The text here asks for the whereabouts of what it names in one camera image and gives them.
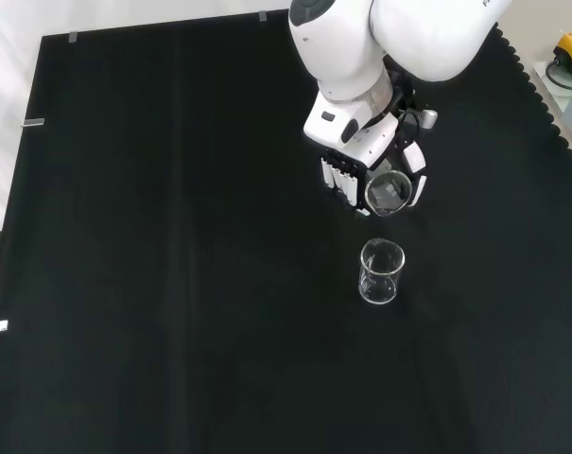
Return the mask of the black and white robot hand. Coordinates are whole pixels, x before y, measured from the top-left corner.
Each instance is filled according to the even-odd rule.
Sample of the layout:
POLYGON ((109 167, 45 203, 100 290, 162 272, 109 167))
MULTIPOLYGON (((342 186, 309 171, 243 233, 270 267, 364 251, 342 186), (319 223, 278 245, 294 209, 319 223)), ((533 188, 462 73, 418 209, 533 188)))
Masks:
POLYGON ((388 114, 358 131, 343 151, 327 149, 321 156, 325 186, 363 216, 383 218, 415 206, 427 180, 419 131, 388 114))

